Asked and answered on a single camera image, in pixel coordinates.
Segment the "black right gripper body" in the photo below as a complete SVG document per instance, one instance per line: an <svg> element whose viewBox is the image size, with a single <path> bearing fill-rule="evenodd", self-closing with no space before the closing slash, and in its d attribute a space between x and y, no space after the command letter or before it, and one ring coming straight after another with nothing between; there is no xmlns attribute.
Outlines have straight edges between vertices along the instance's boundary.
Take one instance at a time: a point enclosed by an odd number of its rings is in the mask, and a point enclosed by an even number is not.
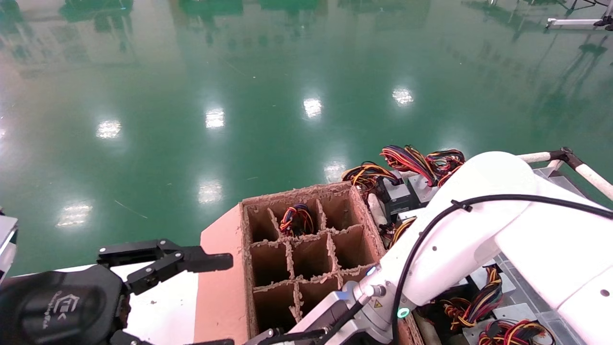
<svg viewBox="0 0 613 345"><path fill-rule="evenodd" d="M299 344L304 342L320 339L330 332L330 327L318 328L309 331L301 331L296 333L283 333L282 328L269 328L265 332L260 333L254 338L245 342L246 345L277 345L277 344Z"/></svg>

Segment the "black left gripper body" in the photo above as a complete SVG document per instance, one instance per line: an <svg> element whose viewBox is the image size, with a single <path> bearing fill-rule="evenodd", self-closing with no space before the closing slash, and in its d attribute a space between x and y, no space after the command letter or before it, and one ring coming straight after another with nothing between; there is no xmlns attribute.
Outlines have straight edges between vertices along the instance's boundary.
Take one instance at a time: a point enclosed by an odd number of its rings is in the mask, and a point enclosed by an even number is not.
<svg viewBox="0 0 613 345"><path fill-rule="evenodd" d="M3 345L107 345L127 327L129 294L123 280L94 265L4 280L0 297Z"/></svg>

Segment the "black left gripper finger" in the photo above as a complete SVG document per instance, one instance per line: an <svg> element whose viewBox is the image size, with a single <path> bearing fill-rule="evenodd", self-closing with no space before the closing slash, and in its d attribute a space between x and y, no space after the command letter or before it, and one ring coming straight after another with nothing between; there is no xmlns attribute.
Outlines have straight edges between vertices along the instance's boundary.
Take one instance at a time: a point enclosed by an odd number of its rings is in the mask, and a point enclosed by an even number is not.
<svg viewBox="0 0 613 345"><path fill-rule="evenodd" d="M230 253L207 254L199 245L182 246L170 240L149 240L109 245L99 249L98 263L106 268L147 263L125 281L129 293L140 295L186 271L225 271L234 264Z"/></svg>
<svg viewBox="0 0 613 345"><path fill-rule="evenodd" d="M193 345L234 345L233 339L217 339L214 341L206 341L192 343ZM151 345L152 343L142 340L136 336L123 331L115 332L110 338L111 345Z"/></svg>

